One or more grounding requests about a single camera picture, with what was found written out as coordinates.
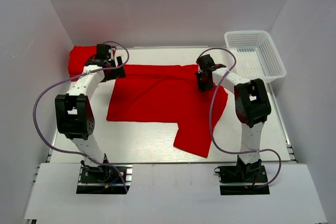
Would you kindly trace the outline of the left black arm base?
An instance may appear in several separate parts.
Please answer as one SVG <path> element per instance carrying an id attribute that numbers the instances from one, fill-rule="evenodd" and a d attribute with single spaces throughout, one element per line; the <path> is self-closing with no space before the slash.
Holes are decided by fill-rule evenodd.
<path id="1" fill-rule="evenodd" d="M 132 179 L 132 165 L 89 167 L 81 165 L 76 194 L 78 195 L 125 195 Z"/>

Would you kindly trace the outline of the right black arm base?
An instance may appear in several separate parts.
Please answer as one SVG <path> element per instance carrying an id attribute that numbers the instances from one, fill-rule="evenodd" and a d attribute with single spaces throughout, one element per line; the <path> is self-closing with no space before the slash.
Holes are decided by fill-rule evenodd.
<path id="1" fill-rule="evenodd" d="M 243 176 L 237 170 L 237 166 L 217 166 L 214 173 L 219 176 L 219 189 L 221 196 L 247 196 L 247 195 L 269 195 L 269 186 L 258 188 L 266 184 L 268 177 L 264 165 L 259 171 Z"/>

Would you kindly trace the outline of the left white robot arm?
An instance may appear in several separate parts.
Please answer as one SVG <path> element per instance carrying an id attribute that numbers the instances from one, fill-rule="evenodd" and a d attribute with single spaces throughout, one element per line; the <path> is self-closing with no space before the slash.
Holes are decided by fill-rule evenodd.
<path id="1" fill-rule="evenodd" d="M 96 53 L 84 62 L 83 72 L 86 75 L 78 78 L 66 94 L 55 98 L 58 132 L 87 155 L 82 165 L 101 182 L 110 178 L 111 168 L 105 165 L 108 158 L 93 135 L 95 119 L 90 99 L 99 83 L 125 77 L 124 68 L 120 67 L 122 58 L 114 56 L 116 50 L 114 46 L 98 44 Z"/>

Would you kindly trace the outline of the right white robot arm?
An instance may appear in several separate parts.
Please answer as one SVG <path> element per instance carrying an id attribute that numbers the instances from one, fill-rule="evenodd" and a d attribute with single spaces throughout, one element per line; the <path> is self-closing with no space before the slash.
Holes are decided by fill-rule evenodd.
<path id="1" fill-rule="evenodd" d="M 234 95 L 235 113 L 241 123 L 240 151 L 229 152 L 237 156 L 235 166 L 222 166 L 219 174 L 224 183 L 254 183 L 262 173 L 260 158 L 261 132 L 271 113 L 271 106 L 265 84 L 261 79 L 243 78 L 223 64 L 216 64 L 207 54 L 196 60 L 198 72 L 197 85 L 200 91 L 215 88 L 209 110 L 209 129 L 213 137 L 212 112 L 216 95 L 220 87 Z"/>

